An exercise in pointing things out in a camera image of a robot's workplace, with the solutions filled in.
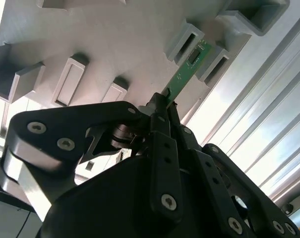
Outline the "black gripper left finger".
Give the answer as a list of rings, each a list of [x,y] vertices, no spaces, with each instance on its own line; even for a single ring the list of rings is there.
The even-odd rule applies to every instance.
[[[124,161],[138,156],[153,160],[152,211],[179,220],[182,189],[167,99],[155,93],[146,108],[148,113],[143,113],[131,103],[118,101],[15,115],[0,163],[0,183],[9,194],[29,203],[44,221],[60,197],[80,186],[74,181],[78,165],[127,148],[132,155]]]

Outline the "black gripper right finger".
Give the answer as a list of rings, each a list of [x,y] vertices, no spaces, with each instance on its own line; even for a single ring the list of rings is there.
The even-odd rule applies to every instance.
[[[300,238],[296,225],[216,145],[200,146],[180,123],[176,103],[168,107],[172,134],[184,165],[207,200],[200,209],[209,238]]]

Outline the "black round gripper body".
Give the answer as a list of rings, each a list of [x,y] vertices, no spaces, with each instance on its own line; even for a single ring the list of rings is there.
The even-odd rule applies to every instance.
[[[44,220],[42,238],[212,238],[214,226],[181,173],[179,223],[152,211],[153,160],[141,156],[106,170],[60,197]]]

